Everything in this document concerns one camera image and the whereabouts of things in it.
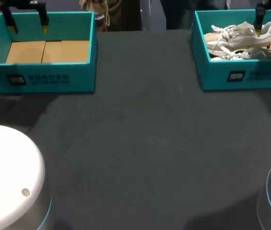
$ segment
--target dark gray table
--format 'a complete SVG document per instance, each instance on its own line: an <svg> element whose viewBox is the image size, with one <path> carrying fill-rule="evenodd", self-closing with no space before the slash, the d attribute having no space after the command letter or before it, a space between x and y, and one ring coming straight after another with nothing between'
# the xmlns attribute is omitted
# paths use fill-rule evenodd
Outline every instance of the dark gray table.
<svg viewBox="0 0 271 230"><path fill-rule="evenodd" d="M257 230L271 91L203 92L186 31L98 37L95 94L0 96L43 153L56 230Z"/></svg>

